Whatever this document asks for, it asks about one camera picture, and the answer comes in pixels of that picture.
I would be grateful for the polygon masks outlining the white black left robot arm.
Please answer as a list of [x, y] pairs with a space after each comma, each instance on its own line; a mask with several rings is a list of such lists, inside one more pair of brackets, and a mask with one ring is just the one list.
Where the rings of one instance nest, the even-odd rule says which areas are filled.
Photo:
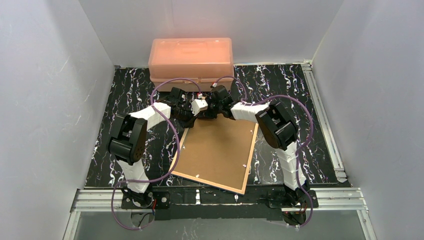
[[186, 101], [186, 96], [185, 91], [173, 87], [169, 95], [154, 101], [150, 106], [127, 115], [115, 116], [107, 150], [122, 168], [127, 188], [132, 192], [143, 194], [152, 182], [141, 160], [146, 149], [148, 130], [172, 118], [182, 122], [185, 128], [191, 128], [198, 114], [208, 108], [201, 93], [192, 102]]

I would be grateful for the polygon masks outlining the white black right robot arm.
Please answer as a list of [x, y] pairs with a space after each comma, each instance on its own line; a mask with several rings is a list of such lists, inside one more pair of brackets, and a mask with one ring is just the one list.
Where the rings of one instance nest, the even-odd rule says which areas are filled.
[[234, 100], [223, 85], [214, 84], [211, 93], [201, 106], [192, 103], [195, 116], [214, 119], [219, 114], [231, 120], [244, 120], [258, 124], [266, 142], [275, 149], [281, 169], [283, 184], [295, 191], [305, 182], [297, 164], [298, 127], [282, 103], [256, 104]]

